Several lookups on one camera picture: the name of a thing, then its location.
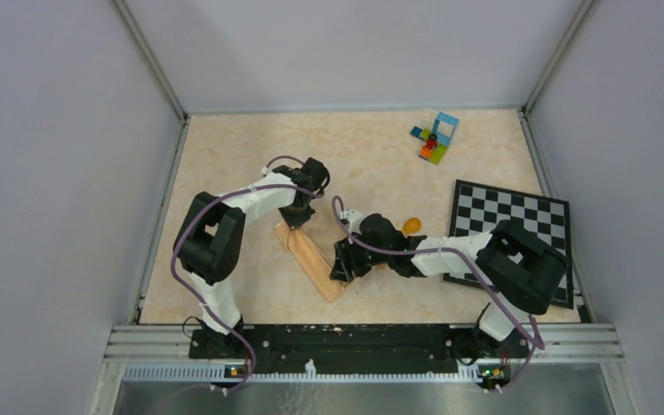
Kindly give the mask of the peach cloth napkin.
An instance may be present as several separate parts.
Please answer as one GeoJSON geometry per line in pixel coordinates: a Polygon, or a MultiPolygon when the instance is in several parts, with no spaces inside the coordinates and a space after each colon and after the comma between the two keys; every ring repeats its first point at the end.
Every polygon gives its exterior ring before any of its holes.
{"type": "Polygon", "coordinates": [[[282,246],[295,258],[309,281],[328,302],[334,302],[345,290],[343,282],[330,278],[332,264],[303,229],[292,229],[281,220],[274,230],[282,246]]]}

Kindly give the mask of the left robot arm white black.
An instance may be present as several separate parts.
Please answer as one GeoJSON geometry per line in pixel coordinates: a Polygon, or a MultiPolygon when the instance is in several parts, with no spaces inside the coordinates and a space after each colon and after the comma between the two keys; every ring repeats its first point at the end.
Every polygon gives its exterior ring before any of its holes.
{"type": "Polygon", "coordinates": [[[236,355],[243,343],[230,276],[246,226],[277,211],[290,229],[300,228],[315,213],[310,203],[330,182],[328,169],[312,157],[298,168],[266,166],[262,175],[233,192],[196,195],[173,245],[172,275],[200,300],[202,331],[222,357],[236,355]]]}

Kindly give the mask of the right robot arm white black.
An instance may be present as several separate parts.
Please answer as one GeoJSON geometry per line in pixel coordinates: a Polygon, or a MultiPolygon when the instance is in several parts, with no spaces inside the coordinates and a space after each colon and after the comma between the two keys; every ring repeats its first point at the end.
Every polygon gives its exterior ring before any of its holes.
{"type": "Polygon", "coordinates": [[[434,238],[406,236],[380,214],[343,210],[335,220],[345,236],[335,243],[331,279],[351,282],[378,265],[404,278],[469,273],[490,298],[472,333],[475,350],[495,356],[515,330],[541,347],[523,323],[547,312],[568,261],[519,223],[502,220],[472,236],[434,238]]]}

